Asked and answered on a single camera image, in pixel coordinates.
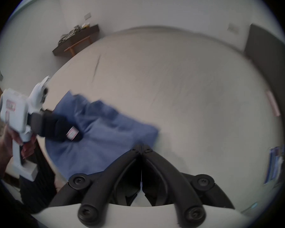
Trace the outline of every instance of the device handle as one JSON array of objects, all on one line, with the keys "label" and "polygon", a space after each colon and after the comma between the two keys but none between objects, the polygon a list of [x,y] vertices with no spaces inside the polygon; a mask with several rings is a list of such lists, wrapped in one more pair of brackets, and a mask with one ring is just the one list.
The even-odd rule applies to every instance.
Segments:
[{"label": "device handle", "polygon": [[171,200],[175,204],[179,225],[201,225],[206,212],[188,180],[169,161],[148,146],[142,147],[142,160],[166,182]]},{"label": "device handle", "polygon": [[93,226],[103,221],[104,209],[114,184],[129,165],[136,162],[140,156],[140,146],[134,147],[117,158],[101,174],[98,180],[91,185],[84,196],[78,210],[78,218],[86,226]]},{"label": "device handle", "polygon": [[20,146],[15,140],[12,142],[13,149],[13,164],[14,166],[22,166],[23,158],[21,156],[22,146]]}]

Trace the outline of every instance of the blue cloth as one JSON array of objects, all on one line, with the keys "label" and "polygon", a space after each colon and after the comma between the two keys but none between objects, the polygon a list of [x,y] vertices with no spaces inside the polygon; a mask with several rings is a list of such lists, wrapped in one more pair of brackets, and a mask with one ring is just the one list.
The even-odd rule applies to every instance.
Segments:
[{"label": "blue cloth", "polygon": [[67,117],[83,133],[79,142],[46,139],[46,150],[66,180],[76,173],[103,171],[137,143],[153,147],[158,135],[151,125],[124,116],[101,101],[90,103],[70,92],[53,112]]}]

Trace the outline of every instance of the person's leg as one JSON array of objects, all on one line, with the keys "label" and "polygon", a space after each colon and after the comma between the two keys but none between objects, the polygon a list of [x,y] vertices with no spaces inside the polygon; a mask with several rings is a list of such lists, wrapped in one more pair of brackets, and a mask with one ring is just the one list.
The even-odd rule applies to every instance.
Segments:
[{"label": "person's leg", "polygon": [[57,194],[54,181],[55,174],[46,161],[36,141],[34,154],[27,160],[38,165],[38,174],[35,181],[29,181],[20,176],[20,194],[22,202],[30,213],[38,213],[49,206],[53,197]]}]

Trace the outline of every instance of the person's arm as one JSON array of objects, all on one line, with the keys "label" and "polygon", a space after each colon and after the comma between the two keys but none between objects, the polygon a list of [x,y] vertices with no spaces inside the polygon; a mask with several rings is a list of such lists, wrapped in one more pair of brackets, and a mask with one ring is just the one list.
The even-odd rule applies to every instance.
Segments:
[{"label": "person's arm", "polygon": [[[4,128],[4,134],[0,139],[0,178],[3,178],[6,166],[13,156],[12,141],[15,140],[19,145],[23,145],[17,132],[8,126]],[[21,155],[26,158],[34,153],[36,135],[33,135],[30,142],[23,145]]]},{"label": "person's arm", "polygon": [[0,178],[3,178],[6,166],[8,165],[8,162],[10,161],[12,155],[10,155],[5,146],[4,142],[1,139],[0,140]]}]

